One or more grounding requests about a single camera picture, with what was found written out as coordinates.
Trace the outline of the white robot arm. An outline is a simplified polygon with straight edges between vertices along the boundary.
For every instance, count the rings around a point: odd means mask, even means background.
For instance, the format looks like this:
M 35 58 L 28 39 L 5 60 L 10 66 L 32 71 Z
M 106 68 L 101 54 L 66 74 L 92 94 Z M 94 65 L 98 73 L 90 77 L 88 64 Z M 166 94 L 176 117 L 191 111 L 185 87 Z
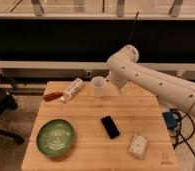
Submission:
M 110 82 L 121 89 L 132 81 L 195 118 L 195 83 L 146 68 L 137 63 L 138 59 L 139 52 L 133 45 L 111 55 L 106 63 Z

